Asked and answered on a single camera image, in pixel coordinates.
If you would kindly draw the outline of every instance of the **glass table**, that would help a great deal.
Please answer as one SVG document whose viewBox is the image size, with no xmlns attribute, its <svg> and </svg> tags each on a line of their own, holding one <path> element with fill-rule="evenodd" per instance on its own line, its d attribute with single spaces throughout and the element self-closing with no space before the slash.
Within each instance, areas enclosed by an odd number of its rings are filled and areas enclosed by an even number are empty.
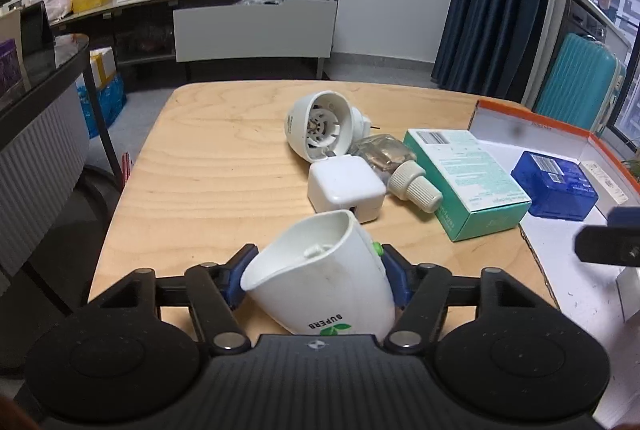
<svg viewBox="0 0 640 430">
<path fill-rule="evenodd" d="M 121 190 L 122 170 L 98 104 L 89 38 L 82 34 L 58 36 L 43 49 L 25 55 L 23 63 L 26 76 L 0 97 L 0 150 L 83 74 L 100 140 Z"/>
</svg>

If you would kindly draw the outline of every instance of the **teal suitcase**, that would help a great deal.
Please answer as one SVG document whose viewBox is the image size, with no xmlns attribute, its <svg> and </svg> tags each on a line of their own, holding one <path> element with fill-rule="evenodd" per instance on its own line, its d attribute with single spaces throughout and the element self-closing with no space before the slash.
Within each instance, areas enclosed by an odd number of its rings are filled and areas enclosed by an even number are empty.
<svg viewBox="0 0 640 430">
<path fill-rule="evenodd" d="M 534 112 L 600 134 L 625 74 L 604 44 L 569 33 Z"/>
</svg>

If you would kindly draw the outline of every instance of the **white cardboard box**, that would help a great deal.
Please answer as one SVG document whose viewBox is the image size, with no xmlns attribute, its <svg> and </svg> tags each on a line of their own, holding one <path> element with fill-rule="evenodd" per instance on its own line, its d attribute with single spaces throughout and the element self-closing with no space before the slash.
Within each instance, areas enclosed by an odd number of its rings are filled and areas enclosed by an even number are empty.
<svg viewBox="0 0 640 430">
<path fill-rule="evenodd" d="M 605 217 L 609 215 L 613 208 L 624 206 L 628 202 L 629 197 L 613 182 L 611 176 L 598 163 L 595 161 L 580 161 L 580 169 L 594 190 L 596 190 L 598 194 L 596 208 Z"/>
<path fill-rule="evenodd" d="M 108 84 L 116 73 L 116 61 L 111 47 L 93 49 L 91 56 L 91 72 L 94 74 L 96 89 Z M 76 87 L 84 87 L 84 76 L 80 74 L 76 79 Z"/>
<path fill-rule="evenodd" d="M 508 172 L 522 152 L 532 150 L 576 163 L 595 161 L 628 197 L 640 205 L 640 185 L 610 149 L 588 131 L 490 100 L 479 100 L 469 131 Z M 625 324 L 616 278 L 624 268 L 584 264 L 574 237 L 586 224 L 604 225 L 593 208 L 583 222 L 526 214 L 520 229 L 540 264 L 561 311 L 607 349 L 611 381 L 594 417 L 606 428 L 640 413 L 640 333 Z"/>
</svg>

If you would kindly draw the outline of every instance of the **screw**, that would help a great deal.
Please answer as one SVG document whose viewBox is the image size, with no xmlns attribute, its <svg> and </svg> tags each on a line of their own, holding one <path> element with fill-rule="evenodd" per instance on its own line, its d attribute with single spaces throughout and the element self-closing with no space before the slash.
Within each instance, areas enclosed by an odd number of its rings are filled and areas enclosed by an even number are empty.
<svg viewBox="0 0 640 430">
<path fill-rule="evenodd" d="M 220 333 L 213 338 L 213 343 L 221 349 L 233 350 L 242 347 L 246 338 L 239 333 Z"/>
<path fill-rule="evenodd" d="M 413 331 L 396 331 L 390 334 L 389 341 L 395 346 L 410 349 L 411 347 L 420 345 L 422 338 L 420 334 L 414 333 Z"/>
</svg>

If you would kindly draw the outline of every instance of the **teal cardboard box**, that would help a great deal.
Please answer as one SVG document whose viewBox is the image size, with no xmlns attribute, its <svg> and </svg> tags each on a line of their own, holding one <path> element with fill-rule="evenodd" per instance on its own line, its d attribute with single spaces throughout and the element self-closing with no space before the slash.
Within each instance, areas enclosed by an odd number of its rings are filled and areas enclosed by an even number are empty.
<svg viewBox="0 0 640 430">
<path fill-rule="evenodd" d="M 516 226 L 531 199 L 467 130 L 411 128 L 404 136 L 442 193 L 436 217 L 454 242 Z"/>
</svg>

